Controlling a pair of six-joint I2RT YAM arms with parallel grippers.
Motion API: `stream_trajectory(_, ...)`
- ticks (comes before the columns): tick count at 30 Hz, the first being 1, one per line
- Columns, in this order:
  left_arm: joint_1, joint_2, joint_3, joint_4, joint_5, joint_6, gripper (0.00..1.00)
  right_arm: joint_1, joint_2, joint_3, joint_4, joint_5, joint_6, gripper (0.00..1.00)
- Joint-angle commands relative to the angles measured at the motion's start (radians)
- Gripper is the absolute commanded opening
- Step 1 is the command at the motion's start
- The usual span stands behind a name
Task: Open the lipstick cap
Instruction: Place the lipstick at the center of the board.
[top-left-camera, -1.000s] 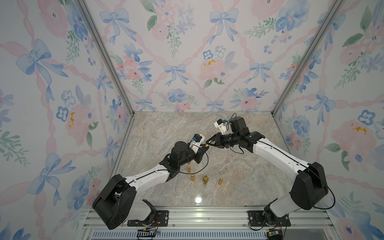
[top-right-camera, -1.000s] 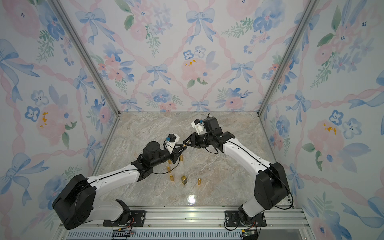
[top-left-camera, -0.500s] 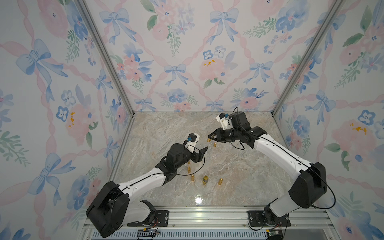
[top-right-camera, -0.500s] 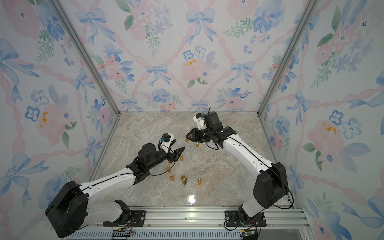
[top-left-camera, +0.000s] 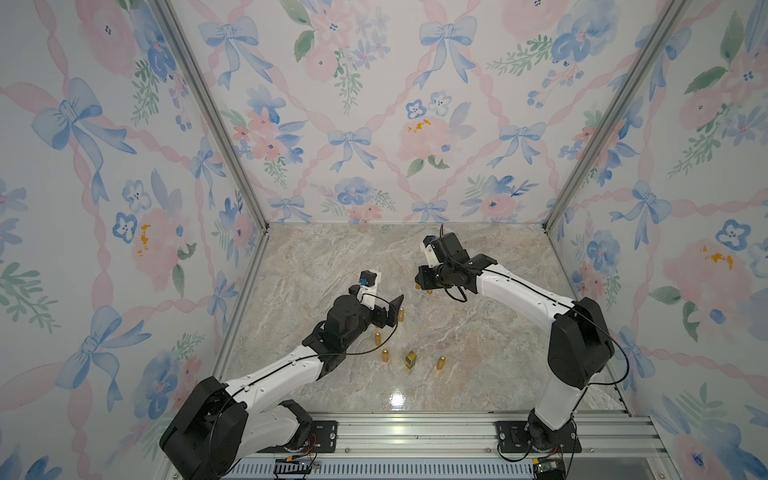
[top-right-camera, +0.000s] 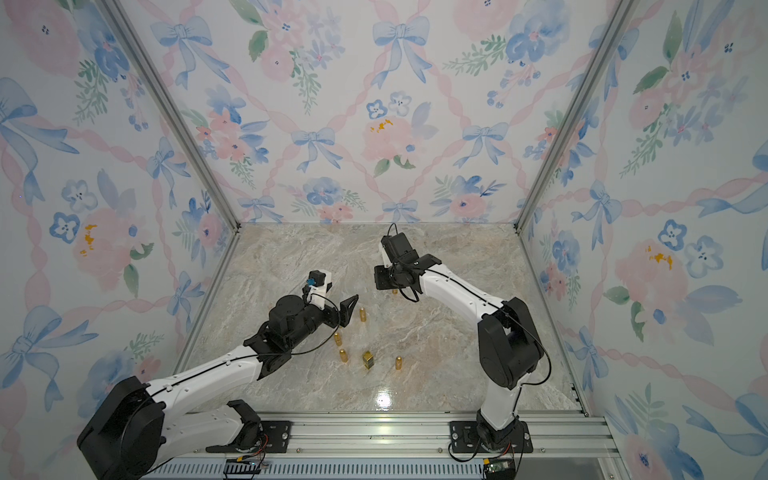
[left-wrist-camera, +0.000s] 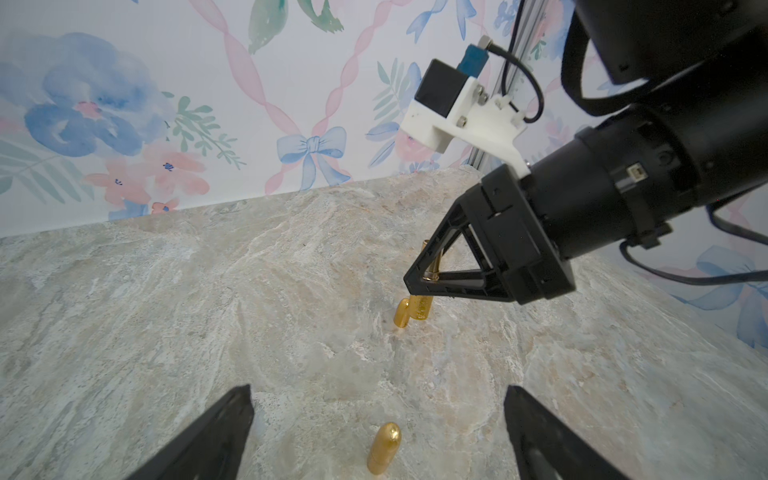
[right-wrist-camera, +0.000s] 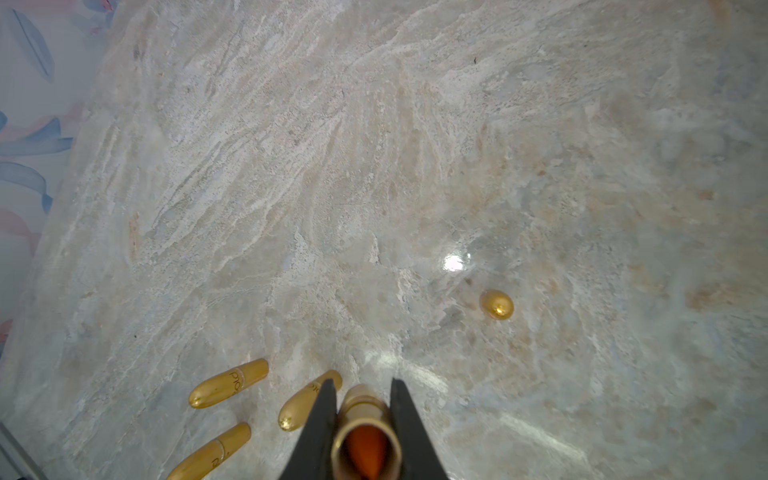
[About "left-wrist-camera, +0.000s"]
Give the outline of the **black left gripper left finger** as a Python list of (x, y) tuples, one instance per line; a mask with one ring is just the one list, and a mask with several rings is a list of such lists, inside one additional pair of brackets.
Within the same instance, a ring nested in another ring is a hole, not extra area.
[(254, 420), (251, 386), (224, 394), (131, 479), (235, 479)]

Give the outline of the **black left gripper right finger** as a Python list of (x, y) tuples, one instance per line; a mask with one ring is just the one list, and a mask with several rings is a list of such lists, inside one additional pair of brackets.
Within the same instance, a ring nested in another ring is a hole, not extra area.
[(504, 418), (522, 479), (626, 477), (519, 385), (507, 388)]

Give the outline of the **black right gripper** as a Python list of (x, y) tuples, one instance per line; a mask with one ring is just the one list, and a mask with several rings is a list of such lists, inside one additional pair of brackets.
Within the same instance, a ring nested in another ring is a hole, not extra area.
[[(621, 240), (658, 245), (667, 220), (690, 209), (695, 185), (670, 131), (627, 109), (577, 133), (521, 180), (505, 168), (486, 175), (463, 207), (450, 207), (404, 283), (417, 296), (520, 304), (564, 295), (575, 288), (571, 260)], [(468, 225), (483, 271), (440, 271)]]

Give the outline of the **gold lipstick cap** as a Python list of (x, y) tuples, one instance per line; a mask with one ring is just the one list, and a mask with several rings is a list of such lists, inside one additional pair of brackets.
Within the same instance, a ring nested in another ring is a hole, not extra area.
[(410, 299), (406, 297), (399, 302), (393, 322), (398, 328), (404, 329), (408, 326), (410, 319)]

